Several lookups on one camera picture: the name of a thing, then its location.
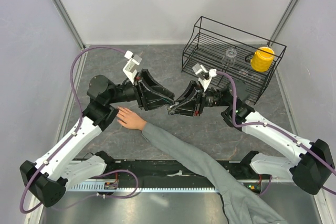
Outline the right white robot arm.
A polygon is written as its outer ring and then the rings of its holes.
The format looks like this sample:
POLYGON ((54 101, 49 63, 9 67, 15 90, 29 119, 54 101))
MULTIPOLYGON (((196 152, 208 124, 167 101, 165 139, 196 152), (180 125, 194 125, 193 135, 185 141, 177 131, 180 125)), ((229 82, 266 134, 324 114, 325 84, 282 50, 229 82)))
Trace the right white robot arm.
POLYGON ((313 142, 299 137, 270 122, 246 104, 249 94, 244 83, 237 83, 237 91, 238 98, 235 99, 231 84, 222 89, 204 90, 198 82, 191 81, 170 106, 169 114, 193 117, 201 115, 206 107, 226 107, 221 116, 228 126, 258 138, 282 154, 282 157, 275 157, 258 151, 249 152, 246 162, 240 166, 245 178, 266 174, 291 179, 303 191, 317 194, 335 172, 328 144, 321 139, 313 142))

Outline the grey sleeved forearm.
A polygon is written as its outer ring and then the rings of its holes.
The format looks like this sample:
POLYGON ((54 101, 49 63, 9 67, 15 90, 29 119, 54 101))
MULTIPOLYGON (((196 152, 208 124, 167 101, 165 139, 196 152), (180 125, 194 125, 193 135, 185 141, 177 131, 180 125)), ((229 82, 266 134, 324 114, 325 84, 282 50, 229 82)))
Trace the grey sleeved forearm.
POLYGON ((288 222, 207 153, 151 123, 145 125, 142 136, 190 171, 206 177, 219 191, 229 223, 288 222))

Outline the person's bare hand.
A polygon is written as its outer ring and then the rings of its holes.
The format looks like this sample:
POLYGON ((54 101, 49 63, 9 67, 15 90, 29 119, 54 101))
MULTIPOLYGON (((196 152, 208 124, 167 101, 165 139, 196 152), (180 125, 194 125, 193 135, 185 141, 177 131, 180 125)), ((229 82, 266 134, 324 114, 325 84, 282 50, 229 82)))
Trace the person's bare hand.
POLYGON ((131 130, 142 131, 144 129, 146 121, 135 112, 124 107, 118 107, 118 110, 117 118, 120 125, 131 130))

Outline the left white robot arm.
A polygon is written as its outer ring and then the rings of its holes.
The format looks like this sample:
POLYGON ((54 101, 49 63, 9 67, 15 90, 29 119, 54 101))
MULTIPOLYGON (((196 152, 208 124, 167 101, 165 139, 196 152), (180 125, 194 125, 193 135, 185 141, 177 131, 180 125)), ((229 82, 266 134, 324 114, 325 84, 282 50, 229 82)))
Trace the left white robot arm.
POLYGON ((148 111, 174 103, 174 93, 155 81, 148 69, 142 69, 132 81, 122 84, 97 75, 90 80, 87 95, 90 102, 72 130, 42 157, 34 162, 24 161, 19 168, 25 191, 31 192, 45 207, 55 205, 69 188, 88 178, 114 175, 113 159, 104 151, 88 161, 69 166, 116 118, 119 110, 112 104, 136 101, 139 108, 148 111))

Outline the glitter nail polish bottle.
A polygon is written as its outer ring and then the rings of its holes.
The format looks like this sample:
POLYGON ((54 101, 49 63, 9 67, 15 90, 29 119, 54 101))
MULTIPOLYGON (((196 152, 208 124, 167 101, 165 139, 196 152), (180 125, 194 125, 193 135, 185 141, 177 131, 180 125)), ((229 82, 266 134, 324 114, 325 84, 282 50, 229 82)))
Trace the glitter nail polish bottle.
POLYGON ((169 115, 175 115, 177 114, 178 104, 173 104, 168 108, 168 114, 169 115))

